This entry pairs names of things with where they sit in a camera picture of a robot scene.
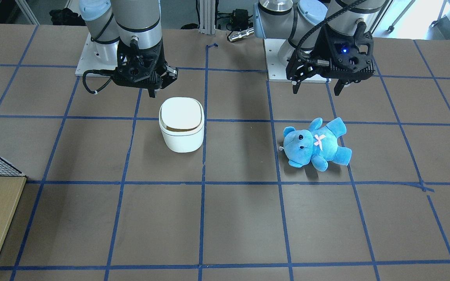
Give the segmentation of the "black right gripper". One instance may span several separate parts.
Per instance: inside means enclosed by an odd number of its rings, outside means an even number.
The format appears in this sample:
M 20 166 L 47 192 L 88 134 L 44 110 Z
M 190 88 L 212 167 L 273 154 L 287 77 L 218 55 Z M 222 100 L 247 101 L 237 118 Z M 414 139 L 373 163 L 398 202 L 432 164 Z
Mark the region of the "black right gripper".
M 134 41 L 129 46 L 122 41 L 118 43 L 118 65 L 111 79 L 122 87 L 147 89 L 149 97 L 156 98 L 159 89 L 165 89 L 177 80 L 178 68 L 168 66 L 163 40 L 148 49 L 136 50 L 135 46 Z

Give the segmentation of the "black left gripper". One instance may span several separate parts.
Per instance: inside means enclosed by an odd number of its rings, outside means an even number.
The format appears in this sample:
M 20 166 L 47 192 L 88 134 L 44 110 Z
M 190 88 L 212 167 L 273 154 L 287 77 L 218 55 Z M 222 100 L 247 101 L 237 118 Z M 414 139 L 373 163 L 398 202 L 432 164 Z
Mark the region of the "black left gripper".
M 339 96 L 349 80 L 366 80 L 375 74 L 373 64 L 373 36 L 365 23 L 358 23 L 354 34 L 342 34 L 329 24 L 318 34 L 314 49 L 306 61 L 291 57 L 286 66 L 286 78 L 291 81 L 293 94 L 301 83 L 320 75 L 338 79 L 334 95 Z

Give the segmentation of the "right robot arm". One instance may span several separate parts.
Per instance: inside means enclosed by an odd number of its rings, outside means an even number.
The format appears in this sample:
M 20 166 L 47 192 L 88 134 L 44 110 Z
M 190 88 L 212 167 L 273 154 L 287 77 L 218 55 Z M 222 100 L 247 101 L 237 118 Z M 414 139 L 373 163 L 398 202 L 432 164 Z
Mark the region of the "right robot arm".
M 90 41 L 97 45 L 100 59 L 114 69 L 84 71 L 87 92 L 98 94 L 86 83 L 89 74 L 107 76 L 122 87 L 148 90 L 151 98 L 178 77 L 178 68 L 164 57 L 161 6 L 157 0 L 81 0 L 80 15 L 89 29 Z

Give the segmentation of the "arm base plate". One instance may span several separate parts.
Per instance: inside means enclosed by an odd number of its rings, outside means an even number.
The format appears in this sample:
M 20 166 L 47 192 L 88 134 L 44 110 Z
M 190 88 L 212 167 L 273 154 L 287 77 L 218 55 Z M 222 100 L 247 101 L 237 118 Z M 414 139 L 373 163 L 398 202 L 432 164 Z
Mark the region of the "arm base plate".
M 76 76 L 82 76 L 88 70 L 114 70 L 117 63 L 118 41 L 110 44 L 100 44 L 91 41 L 88 34 L 80 59 L 75 70 Z
M 286 67 L 294 47 L 286 39 L 264 39 L 265 58 L 270 82 L 291 82 Z

